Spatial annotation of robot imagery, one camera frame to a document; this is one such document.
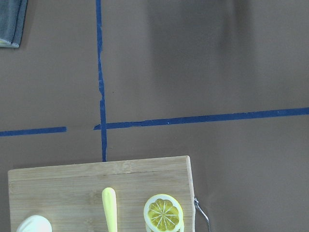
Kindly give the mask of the lower lemon slice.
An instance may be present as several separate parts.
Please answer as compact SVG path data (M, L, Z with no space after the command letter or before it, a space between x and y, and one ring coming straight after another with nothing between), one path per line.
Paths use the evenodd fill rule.
M147 232L183 232L184 222L176 220L170 221L166 217L145 222Z

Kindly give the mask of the upper lemon slice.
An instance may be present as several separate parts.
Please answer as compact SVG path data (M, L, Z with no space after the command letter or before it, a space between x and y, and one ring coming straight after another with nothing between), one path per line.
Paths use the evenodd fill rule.
M175 222L183 221L183 209L179 202L170 195L157 194L150 197L144 205L144 220L156 220L159 218L168 218Z

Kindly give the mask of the grey folded cloth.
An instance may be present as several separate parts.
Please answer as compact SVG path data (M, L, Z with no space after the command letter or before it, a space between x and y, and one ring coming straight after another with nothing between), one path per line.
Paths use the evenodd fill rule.
M27 0L0 1L1 47L19 48L23 35L27 4Z

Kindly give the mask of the bamboo cutting board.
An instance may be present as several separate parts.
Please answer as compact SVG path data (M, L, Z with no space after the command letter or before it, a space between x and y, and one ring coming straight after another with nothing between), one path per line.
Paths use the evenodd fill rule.
M32 215L55 232L105 232L101 193L115 190L118 230L145 231L143 209L156 194L182 206L184 229L195 229L194 188L188 156L15 169L8 172L11 231Z

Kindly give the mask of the lemon slice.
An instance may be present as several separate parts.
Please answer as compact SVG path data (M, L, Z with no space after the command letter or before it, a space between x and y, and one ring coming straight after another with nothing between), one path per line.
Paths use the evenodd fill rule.
M183 209L179 202L170 195L157 194L150 197L144 205L144 220L156 220L159 218L168 218L175 222L183 221Z
M166 217L145 222L147 232L183 232L184 222L176 220L170 221Z

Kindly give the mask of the yellow plastic knife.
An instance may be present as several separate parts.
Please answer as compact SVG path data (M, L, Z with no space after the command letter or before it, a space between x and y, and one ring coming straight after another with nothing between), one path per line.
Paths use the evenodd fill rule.
M118 232L117 199L115 190L107 187L102 191L102 203L109 232Z

